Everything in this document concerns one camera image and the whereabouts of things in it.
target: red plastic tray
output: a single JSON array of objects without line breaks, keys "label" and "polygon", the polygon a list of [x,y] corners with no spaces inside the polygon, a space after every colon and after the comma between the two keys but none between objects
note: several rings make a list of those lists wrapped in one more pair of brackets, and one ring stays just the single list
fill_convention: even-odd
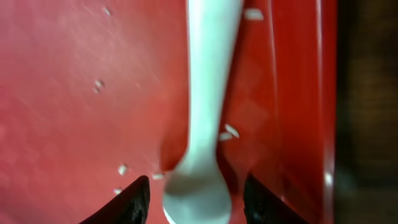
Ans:
[{"label": "red plastic tray", "polygon": [[[332,223],[336,1],[247,7],[264,20],[242,21],[226,95],[223,124],[241,135],[219,150],[231,223],[245,223],[248,172]],[[78,223],[183,154],[184,0],[2,0],[0,68],[0,223]],[[150,224],[167,223],[164,182],[150,183]]]}]

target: black object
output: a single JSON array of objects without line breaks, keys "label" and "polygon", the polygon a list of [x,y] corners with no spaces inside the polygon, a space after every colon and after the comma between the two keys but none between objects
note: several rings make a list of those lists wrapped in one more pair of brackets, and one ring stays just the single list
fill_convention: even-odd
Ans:
[{"label": "black object", "polygon": [[80,224],[144,224],[149,201],[149,179],[143,175]]},{"label": "black object", "polygon": [[308,224],[252,175],[246,179],[243,199],[248,224]]}]

